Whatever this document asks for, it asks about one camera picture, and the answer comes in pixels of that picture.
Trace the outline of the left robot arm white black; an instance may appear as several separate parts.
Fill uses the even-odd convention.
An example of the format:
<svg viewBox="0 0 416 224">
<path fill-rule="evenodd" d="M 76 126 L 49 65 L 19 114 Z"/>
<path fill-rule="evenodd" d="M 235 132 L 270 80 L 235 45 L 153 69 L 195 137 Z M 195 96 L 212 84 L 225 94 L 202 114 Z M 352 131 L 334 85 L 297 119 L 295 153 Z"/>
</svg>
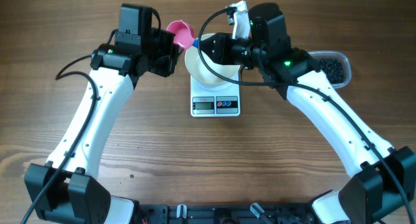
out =
<svg viewBox="0 0 416 224">
<path fill-rule="evenodd" d="M 139 78 L 170 76 L 179 56 L 174 34 L 153 27 L 158 12 L 123 4 L 119 27 L 90 56 L 86 92 L 63 139 L 44 165 L 24 176 L 29 214 L 56 223 L 146 223 L 138 201 L 111 195 L 97 180 L 105 144 Z"/>
</svg>

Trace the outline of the clear plastic container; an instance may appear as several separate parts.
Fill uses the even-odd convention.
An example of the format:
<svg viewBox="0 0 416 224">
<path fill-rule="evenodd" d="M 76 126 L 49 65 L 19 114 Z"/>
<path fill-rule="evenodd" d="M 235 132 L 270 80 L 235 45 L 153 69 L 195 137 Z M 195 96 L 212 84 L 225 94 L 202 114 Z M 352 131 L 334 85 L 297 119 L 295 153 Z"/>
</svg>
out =
<svg viewBox="0 0 416 224">
<path fill-rule="evenodd" d="M 345 54 L 338 51 L 310 51 L 309 54 L 318 62 L 335 89 L 343 88 L 350 82 L 352 70 Z"/>
</svg>

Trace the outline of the white digital kitchen scale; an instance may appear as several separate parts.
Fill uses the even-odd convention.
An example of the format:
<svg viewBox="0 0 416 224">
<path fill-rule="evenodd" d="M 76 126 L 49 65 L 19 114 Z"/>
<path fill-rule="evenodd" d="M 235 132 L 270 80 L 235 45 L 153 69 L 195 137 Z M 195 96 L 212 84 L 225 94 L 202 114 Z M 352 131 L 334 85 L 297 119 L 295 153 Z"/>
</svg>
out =
<svg viewBox="0 0 416 224">
<path fill-rule="evenodd" d="M 190 78 L 190 113 L 195 118 L 236 117 L 241 113 L 238 84 L 206 86 Z"/>
</svg>

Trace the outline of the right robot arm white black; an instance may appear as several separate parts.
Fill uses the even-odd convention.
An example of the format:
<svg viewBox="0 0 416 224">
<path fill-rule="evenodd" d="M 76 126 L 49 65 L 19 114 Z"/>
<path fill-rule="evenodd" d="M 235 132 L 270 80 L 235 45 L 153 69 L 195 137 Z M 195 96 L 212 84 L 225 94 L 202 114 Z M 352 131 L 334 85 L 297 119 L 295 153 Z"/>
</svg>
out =
<svg viewBox="0 0 416 224">
<path fill-rule="evenodd" d="M 415 153 L 395 149 L 372 131 L 337 94 L 318 62 L 291 45 L 285 16 L 275 3 L 247 11 L 241 38 L 218 32 L 198 38 L 203 65 L 257 68 L 263 86 L 275 89 L 305 114 L 333 147 L 349 176 L 339 191 L 328 191 L 309 202 L 315 223 L 376 223 L 404 207 L 411 223 L 415 194 Z"/>
</svg>

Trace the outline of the white bowl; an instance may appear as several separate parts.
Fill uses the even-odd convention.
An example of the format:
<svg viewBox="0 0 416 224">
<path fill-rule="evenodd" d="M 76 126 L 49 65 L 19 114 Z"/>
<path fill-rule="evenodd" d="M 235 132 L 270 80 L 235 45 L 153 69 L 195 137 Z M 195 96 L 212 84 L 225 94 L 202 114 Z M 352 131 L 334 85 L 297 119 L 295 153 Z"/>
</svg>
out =
<svg viewBox="0 0 416 224">
<path fill-rule="evenodd" d="M 212 70 L 229 79 L 236 75 L 240 70 L 239 65 L 215 64 L 204 52 L 202 55 Z M 217 86 L 229 84 L 229 82 L 218 78 L 205 67 L 201 61 L 197 48 L 194 46 L 191 46 L 189 49 L 187 49 L 185 53 L 185 65 L 191 77 L 203 86 L 214 88 Z"/>
</svg>

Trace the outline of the pink scoop blue handle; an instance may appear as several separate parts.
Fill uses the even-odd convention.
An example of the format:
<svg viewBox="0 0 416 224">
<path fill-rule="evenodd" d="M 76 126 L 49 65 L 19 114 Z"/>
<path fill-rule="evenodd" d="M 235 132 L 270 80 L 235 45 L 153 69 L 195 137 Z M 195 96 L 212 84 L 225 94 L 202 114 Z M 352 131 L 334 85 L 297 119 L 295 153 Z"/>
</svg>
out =
<svg viewBox="0 0 416 224">
<path fill-rule="evenodd" d="M 167 26 L 166 30 L 175 34 L 174 43 L 179 46 L 181 51 L 198 46 L 194 29 L 187 22 L 183 20 L 173 21 Z"/>
</svg>

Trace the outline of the black mounting rail base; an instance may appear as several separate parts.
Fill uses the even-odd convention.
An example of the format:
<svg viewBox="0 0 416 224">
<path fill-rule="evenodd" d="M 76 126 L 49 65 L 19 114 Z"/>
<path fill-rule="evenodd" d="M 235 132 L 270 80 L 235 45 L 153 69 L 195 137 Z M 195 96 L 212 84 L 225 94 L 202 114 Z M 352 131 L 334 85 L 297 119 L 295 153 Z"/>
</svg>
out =
<svg viewBox="0 0 416 224">
<path fill-rule="evenodd" d="M 320 223 L 306 203 L 226 206 L 140 205 L 132 220 L 133 223 L 139 224 Z"/>
</svg>

